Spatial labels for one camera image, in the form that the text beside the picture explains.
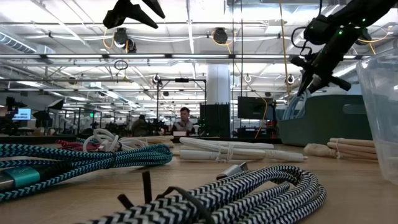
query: table surface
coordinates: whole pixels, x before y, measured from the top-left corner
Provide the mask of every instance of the table surface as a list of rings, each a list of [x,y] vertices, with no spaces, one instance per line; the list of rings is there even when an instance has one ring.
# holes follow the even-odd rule
[[[276,146],[302,152],[302,148]],[[328,192],[325,204],[301,223],[397,223],[398,186],[382,179],[377,163],[309,157],[303,163],[264,159],[250,169],[291,164],[314,173]],[[124,210],[117,200],[126,194],[134,205],[144,203],[141,173],[150,170],[152,194],[168,186],[192,189],[215,181],[231,165],[187,162],[175,156],[164,166],[98,170],[75,177],[39,194],[0,205],[1,223],[76,223]]]

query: white column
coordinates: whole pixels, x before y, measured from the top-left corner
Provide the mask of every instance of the white column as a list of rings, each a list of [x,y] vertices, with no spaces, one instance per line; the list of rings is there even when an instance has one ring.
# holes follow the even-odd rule
[[[231,96],[228,64],[207,66],[207,104],[227,104]]]

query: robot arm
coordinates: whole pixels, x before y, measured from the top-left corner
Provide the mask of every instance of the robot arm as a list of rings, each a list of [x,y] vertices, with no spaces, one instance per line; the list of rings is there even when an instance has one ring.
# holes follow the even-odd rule
[[[333,15],[325,17],[320,14],[314,18],[305,28],[304,38],[312,44],[325,46],[318,53],[304,56],[305,60],[299,56],[289,59],[292,64],[303,68],[298,95],[307,87],[313,93],[330,82],[348,91],[351,84],[334,77],[333,70],[360,37],[369,37],[366,27],[388,13],[396,2],[398,0],[352,0]],[[320,82],[310,85],[314,74],[319,76]]]

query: clear plastic container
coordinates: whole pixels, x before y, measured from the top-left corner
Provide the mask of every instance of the clear plastic container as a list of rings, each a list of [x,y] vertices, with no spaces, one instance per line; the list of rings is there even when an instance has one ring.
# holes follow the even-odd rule
[[[398,50],[357,65],[382,176],[398,185]]]

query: person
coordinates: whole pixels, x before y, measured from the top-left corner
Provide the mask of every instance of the person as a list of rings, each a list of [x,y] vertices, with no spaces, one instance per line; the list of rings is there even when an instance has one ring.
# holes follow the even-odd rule
[[[132,125],[132,135],[135,137],[145,136],[147,134],[147,123],[145,116],[141,114],[138,120]]]
[[[172,131],[186,131],[188,134],[195,133],[192,122],[189,120],[190,110],[186,107],[180,109],[181,121],[173,125]]]

